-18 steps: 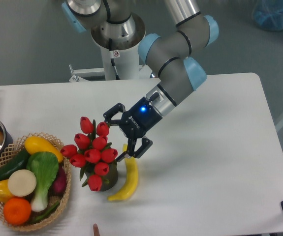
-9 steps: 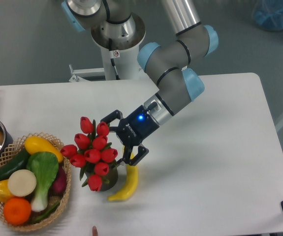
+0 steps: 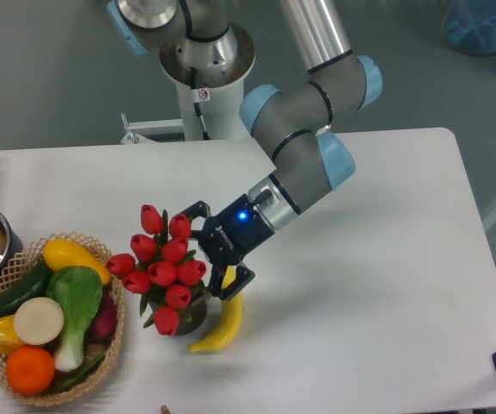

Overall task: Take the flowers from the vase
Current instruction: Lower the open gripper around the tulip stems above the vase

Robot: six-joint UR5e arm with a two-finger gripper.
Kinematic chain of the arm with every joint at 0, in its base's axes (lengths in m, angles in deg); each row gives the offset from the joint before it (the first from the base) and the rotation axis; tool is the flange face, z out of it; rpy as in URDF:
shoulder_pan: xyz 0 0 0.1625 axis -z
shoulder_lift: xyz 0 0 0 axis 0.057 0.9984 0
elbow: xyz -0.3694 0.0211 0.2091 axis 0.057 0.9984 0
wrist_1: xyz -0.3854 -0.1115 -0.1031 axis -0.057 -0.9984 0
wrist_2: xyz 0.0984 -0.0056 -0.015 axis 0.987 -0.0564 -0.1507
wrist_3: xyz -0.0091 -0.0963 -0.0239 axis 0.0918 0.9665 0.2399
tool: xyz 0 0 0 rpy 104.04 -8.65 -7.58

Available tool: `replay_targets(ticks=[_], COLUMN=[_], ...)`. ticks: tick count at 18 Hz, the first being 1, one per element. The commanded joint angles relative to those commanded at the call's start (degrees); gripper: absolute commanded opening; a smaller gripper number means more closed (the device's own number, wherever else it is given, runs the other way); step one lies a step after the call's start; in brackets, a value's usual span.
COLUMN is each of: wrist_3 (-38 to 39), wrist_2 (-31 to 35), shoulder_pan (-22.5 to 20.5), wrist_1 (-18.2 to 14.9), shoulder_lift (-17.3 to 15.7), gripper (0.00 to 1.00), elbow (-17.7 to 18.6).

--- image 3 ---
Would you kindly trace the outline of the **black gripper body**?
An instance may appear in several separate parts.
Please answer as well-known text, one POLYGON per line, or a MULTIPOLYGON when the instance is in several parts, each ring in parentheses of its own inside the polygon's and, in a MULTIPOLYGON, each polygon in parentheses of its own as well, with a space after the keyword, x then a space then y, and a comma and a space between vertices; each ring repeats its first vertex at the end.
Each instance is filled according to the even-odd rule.
POLYGON ((243 194, 224 210, 211 215, 208 204, 199 215, 204 219, 198 246, 208 262, 217 267, 234 266, 274 235, 274 230, 243 194))

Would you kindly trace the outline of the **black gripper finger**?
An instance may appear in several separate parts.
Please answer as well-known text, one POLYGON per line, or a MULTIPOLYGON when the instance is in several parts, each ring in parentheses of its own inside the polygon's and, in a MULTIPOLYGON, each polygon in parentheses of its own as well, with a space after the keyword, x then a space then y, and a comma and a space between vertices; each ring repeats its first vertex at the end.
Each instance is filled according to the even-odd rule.
MULTIPOLYGON (((188 208, 182 210, 180 212, 181 215, 184 215, 189 223, 192 223, 195 219, 202 217, 203 219, 207 219, 211 217, 210 206, 199 200, 195 204, 192 204, 188 208)), ((211 230, 201 229, 195 230, 192 229, 190 234, 187 236, 188 240, 212 240, 213 232, 211 230)))
POLYGON ((215 286, 206 287, 204 290, 198 288, 195 291, 193 303, 197 304, 202 300, 209 300, 210 298, 230 301, 239 294, 254 277, 254 271, 246 267, 242 262, 238 265, 228 266, 226 270, 221 269, 217 274, 217 284, 215 286))

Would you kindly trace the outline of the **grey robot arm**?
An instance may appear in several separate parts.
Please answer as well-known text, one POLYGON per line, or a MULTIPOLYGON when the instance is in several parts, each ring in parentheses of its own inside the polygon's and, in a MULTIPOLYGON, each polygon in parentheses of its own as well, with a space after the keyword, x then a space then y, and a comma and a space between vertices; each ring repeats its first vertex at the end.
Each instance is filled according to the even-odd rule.
POLYGON ((186 210, 204 219, 194 232, 211 265, 208 292, 233 298, 254 278, 244 257, 334 191, 355 162, 330 125, 381 93, 380 69, 353 53, 330 1, 283 1, 309 74, 291 93, 272 85, 250 92, 250 35, 229 19, 224 1, 111 1, 110 18, 134 54, 157 51, 175 83, 180 127, 188 141, 252 137, 274 170, 217 215, 198 202, 186 210))

